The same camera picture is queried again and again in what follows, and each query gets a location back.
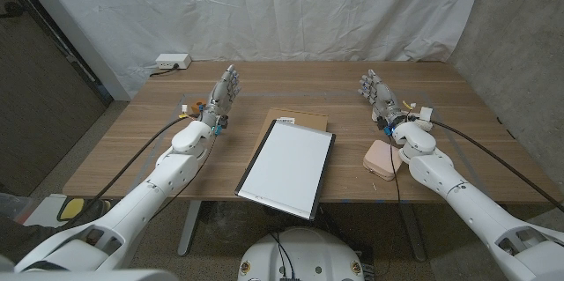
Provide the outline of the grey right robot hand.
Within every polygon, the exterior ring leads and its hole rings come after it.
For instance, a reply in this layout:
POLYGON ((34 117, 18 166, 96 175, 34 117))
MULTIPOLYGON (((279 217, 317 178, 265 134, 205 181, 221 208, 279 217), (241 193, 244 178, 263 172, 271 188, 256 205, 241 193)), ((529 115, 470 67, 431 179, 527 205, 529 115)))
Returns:
POLYGON ((405 122, 407 113, 400 108, 396 95, 373 70, 363 75, 359 83, 358 93, 371 105, 371 119, 379 130, 392 131, 405 122))

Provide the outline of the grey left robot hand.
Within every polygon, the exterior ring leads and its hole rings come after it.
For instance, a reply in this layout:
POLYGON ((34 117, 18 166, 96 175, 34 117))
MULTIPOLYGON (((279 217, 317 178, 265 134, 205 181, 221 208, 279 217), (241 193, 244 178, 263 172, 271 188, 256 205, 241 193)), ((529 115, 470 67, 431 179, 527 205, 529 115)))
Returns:
POLYGON ((213 127, 218 119, 227 115, 240 91, 239 74, 233 64, 230 64, 219 81, 212 88, 201 122, 213 127))

